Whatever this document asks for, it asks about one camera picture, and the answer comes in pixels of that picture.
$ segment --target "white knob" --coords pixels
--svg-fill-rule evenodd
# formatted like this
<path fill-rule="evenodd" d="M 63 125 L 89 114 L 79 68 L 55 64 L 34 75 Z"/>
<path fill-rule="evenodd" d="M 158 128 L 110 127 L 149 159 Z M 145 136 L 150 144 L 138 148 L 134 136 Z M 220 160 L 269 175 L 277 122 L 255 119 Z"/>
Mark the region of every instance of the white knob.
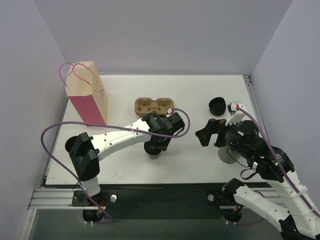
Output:
<path fill-rule="evenodd" d="M 110 196 L 110 201 L 112 202 L 112 203 L 114 203 L 115 201 L 117 201 L 117 195 L 111 195 Z"/>

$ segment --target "screw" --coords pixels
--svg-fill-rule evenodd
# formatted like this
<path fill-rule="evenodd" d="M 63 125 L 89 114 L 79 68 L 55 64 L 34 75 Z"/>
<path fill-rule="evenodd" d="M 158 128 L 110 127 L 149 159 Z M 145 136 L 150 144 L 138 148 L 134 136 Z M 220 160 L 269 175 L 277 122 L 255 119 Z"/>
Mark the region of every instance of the screw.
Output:
<path fill-rule="evenodd" d="M 209 194 L 207 198 L 210 202 L 212 202 L 214 200 L 215 196 L 213 194 Z"/>
<path fill-rule="evenodd" d="M 112 194 L 110 196 L 110 202 L 114 203 L 115 201 L 117 201 L 117 195 Z"/>

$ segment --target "pink rope handle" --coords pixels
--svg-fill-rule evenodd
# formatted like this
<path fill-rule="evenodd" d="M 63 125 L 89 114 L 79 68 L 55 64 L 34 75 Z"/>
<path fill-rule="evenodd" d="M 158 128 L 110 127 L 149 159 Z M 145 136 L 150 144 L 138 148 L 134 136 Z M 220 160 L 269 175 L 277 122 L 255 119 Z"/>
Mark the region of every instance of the pink rope handle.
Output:
<path fill-rule="evenodd" d="M 65 62 L 65 63 L 62 64 L 62 65 L 60 66 L 60 68 L 59 68 L 59 76 L 60 76 L 60 79 L 62 80 L 62 82 L 64 83 L 64 85 L 65 85 L 66 87 L 68 87 L 68 86 L 67 86 L 67 83 L 62 79 L 62 76 L 61 76 L 61 68 L 62 68 L 64 65 L 66 65 L 66 64 L 70 64 L 70 65 L 72 66 L 72 70 L 73 70 L 74 65 L 73 65 L 71 62 Z"/>
<path fill-rule="evenodd" d="M 79 79 L 81 79 L 82 81 L 85 81 L 87 84 L 89 85 L 92 85 L 90 82 L 88 82 L 87 80 L 83 79 L 82 77 L 78 76 L 76 73 L 75 73 L 75 67 L 77 65 L 81 65 L 83 67 L 85 67 L 86 69 L 88 69 L 92 74 L 94 73 L 93 71 L 90 70 L 90 68 L 88 68 L 86 65 L 83 65 L 82 63 L 76 63 L 75 65 L 72 65 L 72 71 L 70 72 L 69 76 L 73 73 L 76 77 L 78 77 Z"/>

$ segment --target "white table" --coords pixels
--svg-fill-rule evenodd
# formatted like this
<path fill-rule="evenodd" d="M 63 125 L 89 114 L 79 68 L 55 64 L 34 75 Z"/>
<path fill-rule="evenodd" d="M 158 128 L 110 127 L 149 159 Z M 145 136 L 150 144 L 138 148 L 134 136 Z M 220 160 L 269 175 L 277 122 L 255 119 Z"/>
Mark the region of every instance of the white table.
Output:
<path fill-rule="evenodd" d="M 189 133 L 173 139 L 166 152 L 158 159 L 151 159 L 144 151 L 143 143 L 115 152 L 100 161 L 100 184 L 172 184 L 172 183 L 226 183 L 240 178 L 244 169 L 239 164 L 226 164 L 218 157 L 218 149 L 210 145 L 202 147 L 195 132 L 205 127 L 211 118 L 208 103 L 215 97 L 223 97 L 226 103 L 242 101 L 247 111 L 255 116 L 252 103 L 241 75 L 102 75 L 108 93 L 108 124 L 127 126 L 139 119 L 134 104 L 137 98 L 171 98 L 176 108 L 185 110 L 191 119 Z M 82 121 L 74 106 L 68 102 L 63 121 Z M 112 131 L 107 128 L 83 125 L 63 125 L 56 139 L 53 155 L 75 172 L 65 150 L 66 141 L 83 132 L 90 135 Z M 244 182 L 264 182 L 256 175 Z M 74 185 L 76 180 L 55 161 L 50 160 L 46 185 Z"/>

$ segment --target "black bowl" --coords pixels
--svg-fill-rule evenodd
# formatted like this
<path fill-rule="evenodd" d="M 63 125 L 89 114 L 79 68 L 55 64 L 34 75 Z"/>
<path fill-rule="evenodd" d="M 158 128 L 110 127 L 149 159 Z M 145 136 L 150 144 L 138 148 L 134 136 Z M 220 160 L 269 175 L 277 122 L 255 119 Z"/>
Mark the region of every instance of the black bowl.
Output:
<path fill-rule="evenodd" d="M 209 102 L 210 113 L 221 116 L 226 112 L 226 101 L 222 97 L 215 97 Z"/>

